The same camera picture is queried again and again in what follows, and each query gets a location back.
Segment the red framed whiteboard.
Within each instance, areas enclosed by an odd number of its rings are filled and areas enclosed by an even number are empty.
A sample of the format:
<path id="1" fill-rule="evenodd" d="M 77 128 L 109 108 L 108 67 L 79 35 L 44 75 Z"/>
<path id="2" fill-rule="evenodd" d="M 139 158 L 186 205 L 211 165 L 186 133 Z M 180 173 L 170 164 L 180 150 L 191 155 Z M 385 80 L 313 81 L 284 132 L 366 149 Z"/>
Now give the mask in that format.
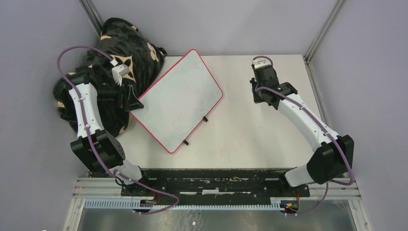
<path id="1" fill-rule="evenodd" d="M 223 91 L 196 49 L 191 49 L 140 97 L 131 111 L 170 154 L 176 152 L 223 98 Z"/>

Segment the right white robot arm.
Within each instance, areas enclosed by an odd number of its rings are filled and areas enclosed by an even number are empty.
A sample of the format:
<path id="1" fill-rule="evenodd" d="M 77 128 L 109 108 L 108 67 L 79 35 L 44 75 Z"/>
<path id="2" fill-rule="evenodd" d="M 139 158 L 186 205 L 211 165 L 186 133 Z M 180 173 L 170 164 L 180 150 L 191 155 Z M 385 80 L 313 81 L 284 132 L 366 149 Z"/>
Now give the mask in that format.
<path id="1" fill-rule="evenodd" d="M 323 123 L 307 107 L 292 84 L 279 82 L 271 64 L 254 62 L 251 67 L 254 72 L 254 78 L 250 80 L 254 102 L 267 103 L 286 116 L 313 151 L 306 164 L 288 170 L 280 177 L 279 192 L 290 196 L 300 185 L 336 182 L 335 178 L 344 173 L 352 178 L 353 139 L 349 135 L 339 135 Z"/>

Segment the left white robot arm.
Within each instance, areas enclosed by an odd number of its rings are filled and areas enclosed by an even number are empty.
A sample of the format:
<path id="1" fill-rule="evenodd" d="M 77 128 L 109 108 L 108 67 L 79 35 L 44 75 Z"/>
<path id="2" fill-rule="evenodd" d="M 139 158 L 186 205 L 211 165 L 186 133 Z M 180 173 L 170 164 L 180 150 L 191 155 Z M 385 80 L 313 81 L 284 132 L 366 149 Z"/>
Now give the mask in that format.
<path id="1" fill-rule="evenodd" d="M 78 69 L 69 77 L 74 87 L 68 93 L 77 118 L 77 140 L 71 150 L 91 173 L 106 173 L 133 184 L 133 190 L 144 196 L 151 191 L 151 182 L 143 178 L 143 171 L 130 163 L 121 143 L 102 124 L 98 109 L 97 89 L 91 81 L 94 71 Z"/>

